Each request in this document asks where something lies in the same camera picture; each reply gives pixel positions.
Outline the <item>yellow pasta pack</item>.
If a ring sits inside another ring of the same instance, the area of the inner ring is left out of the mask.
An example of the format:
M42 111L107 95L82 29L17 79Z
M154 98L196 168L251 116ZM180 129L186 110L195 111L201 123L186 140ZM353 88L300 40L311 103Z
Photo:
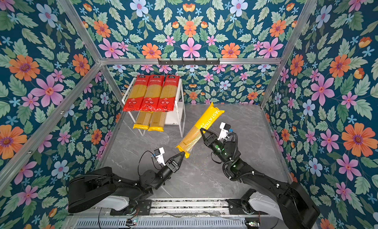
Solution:
M153 112L148 131L163 132L166 120L166 112Z
M225 111L214 107L214 103L208 107L205 113L199 118L196 124L191 128L191 130L186 134L182 141L176 146L180 152L185 153L185 158L189 158L193 147L202 137L202 129L208 130L214 122L225 113Z
M150 127L153 112L140 111L135 124L134 129L148 130Z

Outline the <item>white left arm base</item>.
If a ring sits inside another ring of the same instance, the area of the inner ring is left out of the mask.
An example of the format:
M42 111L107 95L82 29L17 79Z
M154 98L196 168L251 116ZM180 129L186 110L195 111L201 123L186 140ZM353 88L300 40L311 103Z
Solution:
M137 201L125 196L108 196L94 205L97 208L111 208L115 211L131 210L131 212L133 212L136 206Z

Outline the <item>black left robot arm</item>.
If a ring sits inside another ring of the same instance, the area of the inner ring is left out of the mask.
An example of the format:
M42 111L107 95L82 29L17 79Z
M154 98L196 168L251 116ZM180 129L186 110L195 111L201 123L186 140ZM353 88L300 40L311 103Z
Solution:
M68 212L79 213L94 206L125 210L132 202L145 200L176 173L184 160L181 152L169 158L158 172L145 171L138 180L120 177L103 167L69 182Z

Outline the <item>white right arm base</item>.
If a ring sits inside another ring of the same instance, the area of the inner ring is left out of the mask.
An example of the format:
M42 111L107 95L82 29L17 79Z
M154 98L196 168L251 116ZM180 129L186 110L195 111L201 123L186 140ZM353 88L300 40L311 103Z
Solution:
M270 197L254 189L249 189L241 197L241 204L244 212L247 214L258 211L283 220L278 204Z

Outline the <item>red spaghetti bag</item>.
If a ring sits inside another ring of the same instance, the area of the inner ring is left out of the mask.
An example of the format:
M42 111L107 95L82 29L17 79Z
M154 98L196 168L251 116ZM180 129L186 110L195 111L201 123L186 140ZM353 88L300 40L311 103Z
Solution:
M147 90L142 100L140 110L154 112L158 107L158 101L162 92L165 76L152 75L147 85Z
M170 112L174 110L174 103L179 86L179 81L179 76L169 75L165 78L157 104L158 112Z
M125 102L123 108L124 112L139 111L141 109L149 80L150 76L148 75L138 75L136 77L131 91L129 92L128 99Z

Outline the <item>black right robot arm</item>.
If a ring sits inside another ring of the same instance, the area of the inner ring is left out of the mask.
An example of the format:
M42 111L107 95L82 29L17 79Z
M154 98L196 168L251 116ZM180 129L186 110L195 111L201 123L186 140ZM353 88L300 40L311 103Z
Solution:
M277 204L278 213L290 229L311 229L320 215L320 210L306 190L297 182L282 182L256 170L240 158L238 136L230 133L221 140L212 131L200 130L204 144L219 157L224 175L233 182L253 187Z

